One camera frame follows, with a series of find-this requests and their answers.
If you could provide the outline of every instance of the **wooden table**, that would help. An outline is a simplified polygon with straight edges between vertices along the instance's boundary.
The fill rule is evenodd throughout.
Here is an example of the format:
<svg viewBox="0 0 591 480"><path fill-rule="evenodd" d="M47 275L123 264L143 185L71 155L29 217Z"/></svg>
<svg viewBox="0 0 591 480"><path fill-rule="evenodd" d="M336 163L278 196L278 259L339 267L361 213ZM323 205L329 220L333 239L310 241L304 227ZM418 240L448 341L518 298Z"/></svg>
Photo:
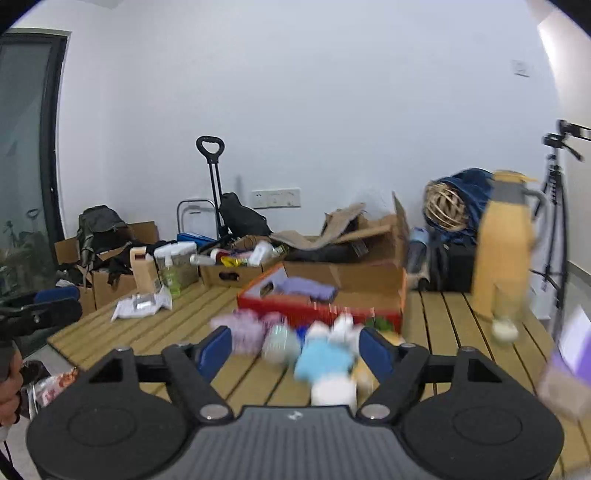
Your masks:
<svg viewBox="0 0 591 480"><path fill-rule="evenodd" d="M208 321L236 308L236 288L195 284L175 300L172 311L137 320L110 322L114 305L106 306L61 330L49 343L71 363L83 369L116 346L131 346L136 355L160 353L180 341L197 343L210 333ZM432 353L455 355L459 346L478 348L525 388L535 392L553 341L538 320L525 318L519 340L501 346L491 338L488 322L475 317L470 298L457 293L412 292L405 312L403 337L428 347ZM276 367L254 355L232 355L212 385L235 412L244 405L305 406L310 401L307 384L293 378L293 370ZM149 393L168 398L163 384L142 384ZM445 392L449 384L427 385L424 398ZM580 421L560 417L564 449L553 476L591 464L591 416Z"/></svg>

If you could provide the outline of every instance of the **blue cloth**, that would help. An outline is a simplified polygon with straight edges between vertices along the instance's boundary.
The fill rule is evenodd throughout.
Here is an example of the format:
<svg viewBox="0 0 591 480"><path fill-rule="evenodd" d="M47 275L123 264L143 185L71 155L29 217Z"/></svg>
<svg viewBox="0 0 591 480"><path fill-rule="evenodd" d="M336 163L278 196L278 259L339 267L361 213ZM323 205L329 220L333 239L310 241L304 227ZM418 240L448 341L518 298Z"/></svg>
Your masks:
<svg viewBox="0 0 591 480"><path fill-rule="evenodd" d="M459 232L448 232L425 215L425 221L441 233L441 240L444 243L462 244L466 239L473 244L476 243L480 219L491 197L491 180L491 172L481 168L469 168L456 173L454 176L443 177L435 181L436 183L447 183L454 187L466 205L467 226Z"/></svg>
<svg viewBox="0 0 591 480"><path fill-rule="evenodd" d="M347 374L355 359L347 349L325 339L309 340L294 368L296 380L314 384L332 374Z"/></svg>
<svg viewBox="0 0 591 480"><path fill-rule="evenodd" d="M34 303L47 303L49 301L59 300L80 300L80 290L78 287L51 288L50 290L41 290L35 295Z"/></svg>

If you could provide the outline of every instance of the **purple cloth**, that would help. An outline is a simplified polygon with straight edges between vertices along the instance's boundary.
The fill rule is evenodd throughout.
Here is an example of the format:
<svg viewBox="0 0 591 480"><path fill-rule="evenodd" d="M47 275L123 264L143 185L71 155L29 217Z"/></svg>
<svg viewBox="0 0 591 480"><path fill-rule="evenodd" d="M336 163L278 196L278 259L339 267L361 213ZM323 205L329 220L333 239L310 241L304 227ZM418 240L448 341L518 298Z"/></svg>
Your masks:
<svg viewBox="0 0 591 480"><path fill-rule="evenodd" d="M330 303L335 299L336 287L301 277L286 278L275 290L286 295L304 295L312 300Z"/></svg>

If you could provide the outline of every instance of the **glass door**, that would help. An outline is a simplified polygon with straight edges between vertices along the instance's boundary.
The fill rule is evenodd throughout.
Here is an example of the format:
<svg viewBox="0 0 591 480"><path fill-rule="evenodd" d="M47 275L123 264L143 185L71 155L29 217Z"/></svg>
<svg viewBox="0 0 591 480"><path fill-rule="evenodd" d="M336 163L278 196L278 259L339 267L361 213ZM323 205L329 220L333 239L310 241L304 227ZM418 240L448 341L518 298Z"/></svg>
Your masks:
<svg viewBox="0 0 591 480"><path fill-rule="evenodd" d="M0 37L0 298L54 285L56 112L67 38Z"/></svg>

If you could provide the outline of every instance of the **backpack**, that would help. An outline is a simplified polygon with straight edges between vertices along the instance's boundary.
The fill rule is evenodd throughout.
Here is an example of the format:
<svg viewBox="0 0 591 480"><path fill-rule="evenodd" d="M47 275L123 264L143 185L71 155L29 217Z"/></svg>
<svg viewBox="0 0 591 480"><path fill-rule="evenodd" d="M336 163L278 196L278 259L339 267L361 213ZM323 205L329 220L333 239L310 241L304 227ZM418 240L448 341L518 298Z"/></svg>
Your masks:
<svg viewBox="0 0 591 480"><path fill-rule="evenodd" d="M80 264L90 271L97 254L123 247L134 239L134 235L116 211L107 205L98 205L84 210L78 217L76 238Z"/></svg>
<svg viewBox="0 0 591 480"><path fill-rule="evenodd" d="M272 233L267 219L241 204L235 193L222 194L219 210L224 225L238 238L247 235L269 236Z"/></svg>

